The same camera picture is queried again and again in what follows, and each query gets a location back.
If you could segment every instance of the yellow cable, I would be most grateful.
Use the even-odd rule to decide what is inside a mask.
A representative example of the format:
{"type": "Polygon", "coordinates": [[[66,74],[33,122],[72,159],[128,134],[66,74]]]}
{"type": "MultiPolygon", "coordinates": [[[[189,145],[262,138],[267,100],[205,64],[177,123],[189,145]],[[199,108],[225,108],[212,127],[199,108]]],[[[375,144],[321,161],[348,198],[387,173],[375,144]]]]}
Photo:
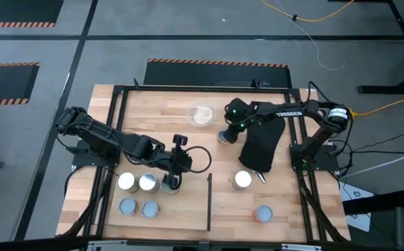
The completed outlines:
{"type": "MultiPolygon", "coordinates": [[[[264,1],[264,0],[260,0],[260,1],[261,1],[263,4],[265,4],[266,6],[272,8],[272,9],[274,9],[274,10],[276,10],[276,11],[278,11],[278,12],[280,12],[280,13],[282,13],[282,14],[288,16],[288,17],[293,17],[292,15],[290,15],[290,14],[288,14],[288,13],[285,13],[284,11],[278,9],[277,7],[272,6],[271,4],[267,3],[267,2],[264,1]]],[[[320,18],[320,19],[317,19],[317,20],[308,20],[308,19],[305,19],[305,18],[297,17],[297,20],[301,20],[301,21],[305,21],[305,22],[319,22],[319,21],[322,21],[322,20],[326,20],[327,18],[329,18],[329,17],[331,17],[331,16],[334,16],[334,15],[336,15],[337,13],[339,13],[340,11],[344,10],[346,7],[348,7],[348,6],[349,6],[351,3],[353,3],[354,1],[355,1],[355,0],[349,1],[349,3],[347,3],[345,6],[341,7],[341,8],[340,8],[339,10],[337,10],[336,12],[334,12],[334,13],[332,13],[332,14],[330,14],[330,15],[327,15],[327,16],[325,16],[325,17],[322,17],[322,18],[320,18]]]]}
{"type": "Polygon", "coordinates": [[[399,100],[399,101],[393,102],[393,103],[391,103],[391,104],[382,106],[382,107],[380,107],[380,108],[374,109],[374,110],[372,110],[372,111],[370,111],[370,112],[365,112],[365,113],[361,113],[361,114],[358,113],[358,112],[354,112],[354,111],[352,111],[352,109],[351,109],[351,110],[350,110],[350,113],[351,113],[351,115],[352,115],[353,117],[356,117],[356,116],[367,116],[367,115],[371,115],[371,114],[373,114],[373,113],[376,113],[376,112],[378,112],[378,111],[380,111],[380,110],[383,110],[383,109],[385,109],[385,108],[388,108],[388,107],[390,107],[390,106],[400,104],[400,103],[402,103],[402,102],[404,102],[404,100],[399,100]]]}

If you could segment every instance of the white cable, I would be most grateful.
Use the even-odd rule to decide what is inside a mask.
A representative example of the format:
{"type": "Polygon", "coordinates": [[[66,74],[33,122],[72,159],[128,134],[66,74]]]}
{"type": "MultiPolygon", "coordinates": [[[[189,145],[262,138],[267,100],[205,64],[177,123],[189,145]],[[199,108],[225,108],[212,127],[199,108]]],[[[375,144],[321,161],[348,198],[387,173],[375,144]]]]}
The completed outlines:
{"type": "Polygon", "coordinates": [[[343,177],[341,177],[341,178],[348,178],[348,177],[351,177],[351,176],[354,176],[354,175],[357,175],[357,174],[361,174],[361,173],[364,173],[364,172],[373,170],[373,169],[378,168],[378,167],[384,167],[384,166],[386,166],[386,165],[390,165],[390,164],[392,164],[392,163],[395,163],[395,162],[398,162],[398,161],[401,161],[401,160],[404,160],[404,156],[403,156],[402,158],[398,158],[397,160],[392,160],[392,161],[386,162],[386,163],[384,163],[384,164],[376,165],[376,166],[374,166],[374,167],[369,167],[368,169],[361,170],[361,171],[355,172],[355,173],[353,173],[353,174],[349,174],[349,175],[343,176],[343,177]]]}
{"type": "MultiPolygon", "coordinates": [[[[276,0],[276,1],[278,2],[279,6],[280,6],[280,8],[283,10],[283,12],[284,12],[284,13],[287,13],[287,11],[284,10],[284,7],[280,4],[279,0],[276,0]]],[[[321,60],[320,60],[320,48],[318,48],[318,45],[315,43],[315,41],[313,40],[313,38],[312,38],[310,35],[308,35],[307,31],[304,31],[304,29],[302,29],[298,24],[295,24],[295,23],[287,16],[287,14],[285,14],[285,17],[286,17],[289,21],[291,21],[292,24],[296,25],[296,27],[298,27],[300,30],[302,30],[302,31],[312,40],[313,44],[314,44],[315,47],[316,47],[316,52],[317,52],[317,53],[316,53],[316,59],[318,60],[318,63],[320,64],[320,66],[322,66],[324,69],[327,69],[327,70],[341,70],[341,69],[344,68],[344,66],[346,65],[346,62],[344,62],[343,65],[342,65],[340,68],[328,68],[328,67],[324,66],[324,65],[321,63],[321,60]]]]}

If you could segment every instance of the wooden table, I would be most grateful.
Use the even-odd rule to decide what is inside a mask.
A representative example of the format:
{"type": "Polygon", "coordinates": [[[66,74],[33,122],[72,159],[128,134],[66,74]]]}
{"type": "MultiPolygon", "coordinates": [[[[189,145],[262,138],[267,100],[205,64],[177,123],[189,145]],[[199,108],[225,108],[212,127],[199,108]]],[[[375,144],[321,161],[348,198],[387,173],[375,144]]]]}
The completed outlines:
{"type": "MultiPolygon", "coordinates": [[[[88,113],[96,120],[106,120],[112,90],[112,85],[95,85],[88,113]]],[[[300,92],[301,97],[306,98],[307,91],[302,89],[300,92]]],[[[274,93],[129,91],[122,127],[123,132],[135,132],[140,135],[144,134],[156,138],[164,143],[167,149],[170,149],[173,145],[173,134],[179,133],[188,137],[188,145],[186,147],[201,145],[208,148],[211,152],[213,163],[209,171],[198,175],[184,174],[184,184],[193,189],[197,195],[203,194],[207,189],[200,181],[206,182],[207,174],[209,172],[213,174],[211,231],[197,230],[198,228],[192,227],[179,229],[181,228],[180,226],[164,229],[153,225],[142,226],[139,223],[136,223],[138,224],[136,227],[121,226],[119,221],[128,222],[132,220],[132,218],[129,218],[132,216],[120,218],[117,204],[120,198],[127,197],[128,195],[121,193],[123,191],[120,191],[117,187],[117,178],[114,177],[103,238],[252,242],[287,241],[300,243],[306,241],[299,188],[296,175],[292,171],[288,150],[291,142],[288,123],[276,148],[272,169],[268,174],[265,174],[267,183],[261,183],[259,178],[253,174],[253,181],[249,188],[237,191],[231,185],[233,175],[240,170],[246,169],[237,160],[241,147],[245,142],[245,134],[239,136],[237,143],[227,146],[218,143],[217,134],[226,126],[223,119],[223,107],[235,97],[241,98],[245,102],[252,100],[274,103],[284,102],[282,94],[274,93]],[[218,109],[217,119],[213,125],[197,128],[187,122],[185,107],[188,102],[197,99],[208,100],[218,109]],[[198,183],[197,185],[191,185],[190,181],[194,182],[194,184],[198,183]],[[274,218],[270,223],[256,223],[252,219],[251,211],[253,208],[263,204],[269,205],[274,211],[274,218]]],[[[312,98],[317,98],[316,92],[312,92],[312,98]]],[[[113,121],[117,121],[119,106],[120,101],[117,103],[113,121]]],[[[295,122],[297,125],[297,137],[300,140],[301,133],[297,119],[295,119],[295,122]]],[[[316,122],[309,118],[306,118],[306,127],[309,135],[312,135],[318,129],[316,122]]],[[[193,169],[201,169],[205,164],[204,161],[206,161],[203,153],[195,151],[191,153],[191,156],[195,160],[193,169]]],[[[132,167],[124,157],[121,157],[120,163],[115,169],[115,172],[118,174],[134,172],[135,175],[150,171],[161,174],[159,178],[164,174],[160,170],[148,167],[132,167]]],[[[94,167],[84,167],[70,179],[57,227],[58,234],[65,232],[85,209],[90,197],[94,173],[94,167]]],[[[343,204],[335,178],[328,172],[316,172],[315,174],[323,211],[339,232],[349,239],[350,235],[343,204]]],[[[181,201],[181,205],[198,203],[197,198],[192,201],[188,197],[190,194],[183,191],[180,192],[182,192],[182,198],[186,200],[181,201]]],[[[179,201],[178,196],[179,194],[172,197],[174,202],[179,201]]],[[[311,208],[309,210],[314,237],[318,239],[315,214],[311,208]]],[[[199,226],[199,223],[205,224],[206,222],[206,218],[202,213],[198,218],[190,218],[198,221],[197,226],[199,226]]],[[[92,232],[95,232],[95,226],[92,227],[92,232]]]]}

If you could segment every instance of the black floor mat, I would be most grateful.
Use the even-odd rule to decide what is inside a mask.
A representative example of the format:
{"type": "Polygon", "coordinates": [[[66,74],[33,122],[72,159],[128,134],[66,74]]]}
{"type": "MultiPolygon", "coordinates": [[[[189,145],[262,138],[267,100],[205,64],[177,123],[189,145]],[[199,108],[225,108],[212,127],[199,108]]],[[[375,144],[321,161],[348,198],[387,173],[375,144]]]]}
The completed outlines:
{"type": "Polygon", "coordinates": [[[51,28],[63,0],[0,0],[0,28],[51,28]]]}
{"type": "Polygon", "coordinates": [[[28,103],[39,63],[0,63],[0,105],[28,103]]]}
{"type": "Polygon", "coordinates": [[[292,88],[287,65],[230,61],[149,59],[145,85],[247,86],[292,88]]]}

